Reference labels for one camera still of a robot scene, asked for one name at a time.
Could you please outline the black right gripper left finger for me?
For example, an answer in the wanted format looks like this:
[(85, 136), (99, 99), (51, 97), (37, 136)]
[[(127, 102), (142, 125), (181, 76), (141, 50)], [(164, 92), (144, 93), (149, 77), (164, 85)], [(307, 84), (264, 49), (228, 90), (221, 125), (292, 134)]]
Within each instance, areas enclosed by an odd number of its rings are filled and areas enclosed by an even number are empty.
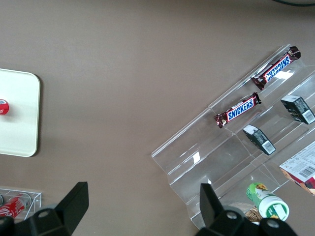
[(71, 236), (89, 208), (87, 182), (78, 182), (55, 208), (44, 208), (28, 219), (15, 223), (0, 218), (2, 236)]

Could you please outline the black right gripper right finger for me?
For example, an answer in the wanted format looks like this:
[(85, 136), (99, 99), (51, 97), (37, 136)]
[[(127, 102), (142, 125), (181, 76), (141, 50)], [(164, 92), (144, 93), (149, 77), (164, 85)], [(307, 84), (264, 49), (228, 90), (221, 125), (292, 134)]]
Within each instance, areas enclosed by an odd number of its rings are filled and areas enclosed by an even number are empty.
[(200, 212), (205, 224), (198, 236), (295, 236), (296, 232), (279, 219), (251, 222), (236, 207), (223, 206), (212, 186), (200, 185)]

